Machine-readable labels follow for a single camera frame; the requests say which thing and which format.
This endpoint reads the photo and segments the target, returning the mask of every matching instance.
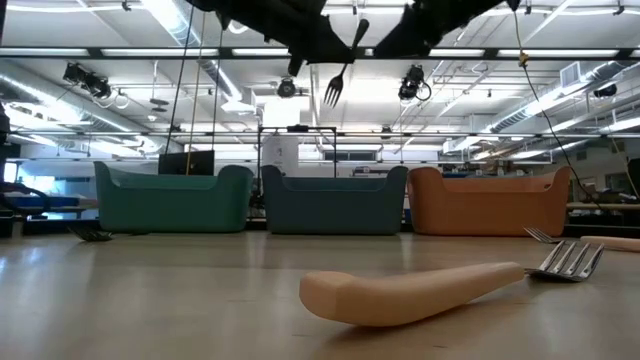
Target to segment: table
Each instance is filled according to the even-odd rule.
[[[0,242],[1,359],[633,359],[639,254],[607,251],[583,284],[521,281],[394,329],[323,320],[309,271],[385,276],[516,261],[531,238],[165,235]]]
[[[599,204],[604,210],[640,211],[640,204]],[[567,210],[599,210],[596,204],[568,203]]]

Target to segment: fork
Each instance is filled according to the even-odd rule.
[[[529,235],[533,236],[534,239],[540,241],[545,244],[559,244],[562,240],[556,240],[551,236],[545,234],[542,230],[536,228],[524,228]]]
[[[596,266],[598,266],[598,262],[600,261],[600,258],[604,253],[604,244],[600,245],[598,250],[596,250],[596,252],[593,254],[591,259],[587,262],[587,265],[584,266],[584,268],[582,269],[582,271],[580,271],[580,273],[578,273],[578,268],[580,267],[582,260],[584,260],[585,255],[587,255],[587,251],[589,251],[591,244],[585,245],[585,247],[583,247],[582,250],[580,250],[580,253],[578,253],[578,256],[571,263],[569,268],[567,268],[565,271],[562,271],[565,265],[567,264],[567,262],[569,261],[569,258],[571,257],[571,253],[573,253],[573,250],[575,249],[577,244],[578,244],[577,242],[571,243],[571,245],[569,246],[569,250],[567,250],[567,252],[565,252],[564,255],[562,255],[562,257],[560,258],[560,261],[558,261],[558,263],[556,264],[556,266],[553,267],[553,269],[551,269],[551,266],[553,266],[554,261],[556,260],[556,258],[560,254],[560,251],[564,247],[565,241],[561,241],[555,247],[555,249],[553,249],[553,251],[549,254],[549,256],[547,256],[547,258],[544,260],[544,262],[542,262],[540,267],[538,267],[537,269],[525,269],[525,272],[533,278],[542,279],[542,280],[564,281],[564,282],[574,282],[574,283],[586,281],[591,277],[591,275],[593,275],[593,272],[596,270]]]
[[[88,226],[69,226],[69,231],[86,242],[107,242],[114,240],[114,233],[106,231],[98,231]],[[147,235],[148,233],[126,234],[123,237]]]
[[[358,44],[360,44],[360,41],[364,38],[364,34],[367,33],[367,30],[369,30],[369,21],[367,19],[360,20],[358,30],[356,31],[356,37],[353,39],[351,51],[355,52],[358,49]],[[327,87],[327,92],[324,94],[324,102],[331,107],[335,108],[338,104],[338,100],[340,100],[340,95],[342,95],[342,90],[344,88],[344,80],[342,77],[344,76],[344,72],[347,71],[348,66],[349,64],[344,64],[340,75],[331,79],[329,87]]]

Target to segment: metal frame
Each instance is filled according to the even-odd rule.
[[[0,0],[0,5],[6,3],[6,0]],[[55,53],[55,50],[64,49],[81,49],[86,50],[83,55],[68,55],[64,53]],[[136,51],[142,50],[152,52],[157,50],[162,52],[163,50],[180,50],[176,47],[33,47],[33,46],[12,46],[12,47],[0,47],[0,58],[11,59],[86,59],[86,60],[278,60],[278,59],[290,59],[289,54],[278,53],[264,53],[258,54],[261,50],[267,51],[282,51],[286,50],[284,47],[205,47],[203,52],[217,52],[216,55],[203,55],[200,57],[196,52],[192,55],[188,54],[184,56],[181,51],[176,51],[175,55],[149,55],[149,54],[130,54],[130,55],[115,55],[106,56],[103,50],[123,50],[123,51]],[[238,55],[234,53],[234,50],[256,50],[256,55]],[[436,50],[440,51],[440,54],[434,55],[416,55],[407,56],[403,58],[376,58],[373,55],[374,48],[372,47],[359,47],[356,50],[357,60],[445,60],[445,61],[514,61],[519,60],[518,48],[484,48],[484,47],[442,47]],[[478,50],[481,54],[464,54],[465,51]],[[501,50],[515,51],[514,55],[500,56]],[[611,60],[640,60],[640,51],[637,48],[525,48],[527,51],[544,50],[547,52],[567,52],[575,51],[576,54],[566,53],[565,55],[550,56],[550,55],[536,55],[531,56],[532,61],[611,61]],[[593,51],[593,50],[607,50],[613,52],[613,56],[597,56],[580,54],[580,51]]]
[[[216,136],[216,137],[242,137],[242,136],[257,136],[258,134],[264,133],[264,130],[274,130],[274,129],[286,129],[286,128],[270,128],[270,127],[262,127],[260,132],[237,132],[237,131],[229,131],[229,132],[194,132],[194,137],[208,137],[208,136]],[[467,137],[467,136],[477,136],[482,138],[512,138],[512,137],[523,137],[525,139],[553,139],[554,135],[550,133],[535,133],[535,134],[526,134],[526,133],[477,133],[477,132],[420,132],[420,133],[402,133],[402,132],[393,132],[393,133],[379,133],[379,132],[338,132],[334,127],[322,127],[322,128],[313,128],[309,127],[309,130],[313,129],[324,129],[334,131],[334,138],[337,140],[338,137],[348,137],[348,138],[380,138],[391,137],[391,138],[406,138],[406,137],[416,137],[416,138],[449,138],[449,137]],[[41,136],[171,136],[171,137],[188,137],[189,133],[176,133],[172,132],[169,134],[168,132],[155,132],[155,131],[122,131],[122,132],[105,132],[105,131],[96,131],[96,132],[88,132],[88,131],[11,131],[10,135],[41,135]],[[280,133],[283,136],[300,136],[300,133]],[[640,139],[640,133],[612,133],[612,134],[556,134],[560,139],[577,139],[577,140],[589,140],[589,139]],[[305,133],[306,137],[323,137],[326,136],[322,133]]]

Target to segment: ceiling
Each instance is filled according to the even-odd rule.
[[[78,13],[46,13],[9,11],[4,30],[3,46],[91,46],[91,47],[175,47],[176,43],[158,21],[138,1],[130,1],[134,6],[131,12],[123,10],[78,12]],[[364,9],[374,9],[359,17],[367,18],[372,24],[363,40],[365,46],[375,46],[399,21],[400,9],[404,0],[358,0]],[[540,12],[553,11],[564,3],[563,0],[532,0],[536,10],[531,15],[519,15],[520,31],[526,38],[536,30],[546,16]],[[553,19],[526,43],[528,47],[582,47],[613,48],[637,47],[640,44],[640,0],[624,0],[627,11],[620,16],[611,14],[580,15],[598,10],[615,9],[615,0],[579,0]],[[84,6],[119,6],[120,1],[108,0],[50,0],[27,1],[9,0],[9,5],[33,8],[70,9]],[[355,34],[358,16],[352,15],[352,1],[328,0],[326,10],[331,12],[331,23],[335,32],[345,43],[351,43]],[[386,14],[376,13],[380,7],[395,8]],[[203,14],[195,13],[193,27],[201,29]],[[205,46],[278,46],[267,44],[263,37],[252,30],[242,34],[225,32],[220,37],[220,26],[213,14],[204,14],[204,33],[202,39]],[[488,13],[474,19],[464,30],[458,29],[447,35],[441,46],[458,47],[515,47],[515,25],[510,14],[496,15]],[[28,71],[48,79],[61,86],[68,86],[62,80],[67,65],[65,60],[16,59],[11,60]],[[87,69],[109,78],[112,86],[121,89],[131,100],[128,107],[119,109],[111,106],[109,110],[116,112],[140,125],[151,129],[166,130],[171,111],[151,122],[153,105],[152,97],[153,63],[146,60],[82,60],[80,63]],[[411,108],[404,112],[397,93],[400,79],[406,74],[410,65],[420,64],[429,74],[433,88],[432,99],[421,108]],[[565,61],[532,61],[529,73],[534,85],[542,89],[559,79],[559,71],[570,63]],[[222,60],[221,68],[239,87],[255,89],[259,104],[275,98],[272,83],[277,83],[287,74],[287,60]],[[464,62],[415,60],[361,60],[349,68],[345,75],[346,89],[338,106],[331,109],[322,105],[319,109],[318,124],[337,126],[345,131],[380,130],[383,125],[396,125],[394,130],[406,132],[416,131],[470,131],[474,121],[490,119],[505,109],[513,107],[531,95],[531,89],[521,68],[516,62]],[[163,60],[159,62],[159,89],[155,97],[174,102],[181,61]],[[340,65],[321,64],[313,67],[304,66],[295,79],[296,85],[310,88],[310,74],[317,72],[320,82],[320,94],[323,95],[331,78],[340,72]],[[200,72],[200,88],[197,91],[197,105],[194,115],[195,83],[198,66],[195,61],[186,61],[182,84],[186,92],[179,94],[175,123],[183,124],[189,129],[192,119],[197,129],[204,131],[213,128],[213,117],[217,123],[228,123],[229,128],[242,131],[245,128],[255,129],[255,115],[238,115],[226,113],[220,109],[224,100],[208,94],[215,88],[212,80]],[[619,96],[628,96],[637,92],[634,76],[625,76],[619,83]],[[71,90],[89,99],[77,88]],[[301,121],[311,124],[309,97],[295,100],[301,107]],[[592,99],[589,106],[602,106],[612,99]],[[549,115],[555,122],[570,119],[576,114],[586,112],[587,103],[584,96],[572,99],[560,106],[549,109]],[[545,129],[546,122],[534,119],[526,130],[531,132]],[[179,138],[184,143],[186,138]],[[237,141],[233,138],[221,138],[223,142]],[[444,139],[418,139],[416,143],[442,143]]]

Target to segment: fork handle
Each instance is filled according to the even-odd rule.
[[[367,30],[369,30],[369,20],[360,20],[360,23],[358,23],[358,30],[356,30],[356,37],[353,39],[353,46],[351,46],[351,49],[353,51],[356,51],[356,49],[358,48],[358,44],[360,44],[360,41],[362,41],[362,39],[364,38]]]
[[[580,240],[594,245],[604,244],[609,248],[640,252],[640,239],[614,238],[605,236],[583,236]]]

